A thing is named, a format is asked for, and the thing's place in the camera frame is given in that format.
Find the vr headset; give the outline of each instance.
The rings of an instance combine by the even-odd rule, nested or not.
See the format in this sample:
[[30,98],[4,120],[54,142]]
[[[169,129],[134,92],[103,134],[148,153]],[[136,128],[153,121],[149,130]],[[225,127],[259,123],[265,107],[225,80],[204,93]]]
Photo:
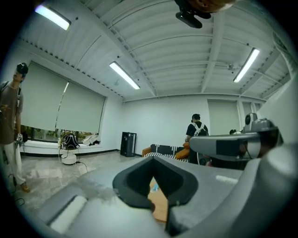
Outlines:
[[196,11],[186,0],[175,0],[175,2],[180,8],[180,12],[176,13],[176,17],[192,28],[202,28],[202,23],[195,18],[195,15],[203,19],[211,18],[210,13]]
[[26,76],[28,73],[28,66],[26,63],[19,63],[17,65],[17,72],[21,73],[23,75],[23,78]]

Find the fluorescent light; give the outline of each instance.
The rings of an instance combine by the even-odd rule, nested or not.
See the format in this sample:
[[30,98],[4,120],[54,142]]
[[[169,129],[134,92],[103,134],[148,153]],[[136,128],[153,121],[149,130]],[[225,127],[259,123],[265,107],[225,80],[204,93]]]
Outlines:
[[61,28],[63,28],[64,30],[67,30],[69,27],[69,22],[67,22],[66,20],[64,20],[61,16],[59,16],[58,14],[56,14],[55,12],[53,12],[52,10],[39,5],[36,9],[35,12],[48,18],[49,20],[51,20],[52,22],[54,22],[55,24],[57,24],[58,26],[60,26]]
[[119,74],[122,78],[126,80],[134,89],[140,89],[140,87],[132,80],[131,77],[125,73],[125,71],[116,63],[113,62],[110,64],[110,67],[116,71],[117,74]]
[[242,79],[242,77],[245,75],[245,73],[251,67],[252,63],[255,61],[255,59],[257,58],[257,55],[259,53],[260,53],[260,51],[257,50],[256,48],[253,48],[251,50],[251,53],[250,53],[248,59],[246,60],[245,64],[241,67],[239,73],[234,78],[235,83],[238,83],[240,81],[240,79]]
[[66,89],[67,89],[68,85],[69,85],[69,82],[66,84],[66,86],[65,86],[65,88],[64,88],[64,92],[63,92],[63,93],[65,93],[65,91],[66,91]]

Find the striped cushion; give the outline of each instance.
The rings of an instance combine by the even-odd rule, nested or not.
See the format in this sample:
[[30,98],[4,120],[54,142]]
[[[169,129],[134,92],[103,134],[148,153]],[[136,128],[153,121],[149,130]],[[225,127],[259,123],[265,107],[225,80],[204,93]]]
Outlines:
[[[161,154],[161,153],[157,153],[157,152],[150,152],[150,153],[145,155],[145,157],[149,157],[149,156],[164,156],[164,157],[167,157],[167,158],[170,158],[170,159],[176,159],[175,155]],[[188,159],[176,159],[176,160],[188,163]]]

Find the black speaker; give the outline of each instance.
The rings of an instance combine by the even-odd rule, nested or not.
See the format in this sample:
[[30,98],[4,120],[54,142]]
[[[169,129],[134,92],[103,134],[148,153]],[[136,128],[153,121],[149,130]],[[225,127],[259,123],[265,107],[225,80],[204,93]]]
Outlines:
[[125,157],[135,156],[136,133],[122,132],[120,154]]

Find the black shirt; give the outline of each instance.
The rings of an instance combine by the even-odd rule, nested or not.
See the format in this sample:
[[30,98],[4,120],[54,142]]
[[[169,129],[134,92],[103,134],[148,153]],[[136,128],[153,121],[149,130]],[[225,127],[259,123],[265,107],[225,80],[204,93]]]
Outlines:
[[[196,122],[196,125],[197,127],[201,127],[202,123],[200,121],[197,121]],[[204,130],[208,132],[208,128],[206,125],[204,125]],[[195,126],[193,125],[193,123],[191,123],[188,128],[187,128],[187,132],[186,132],[186,135],[188,136],[194,136],[195,135],[195,132],[196,132],[196,128]]]

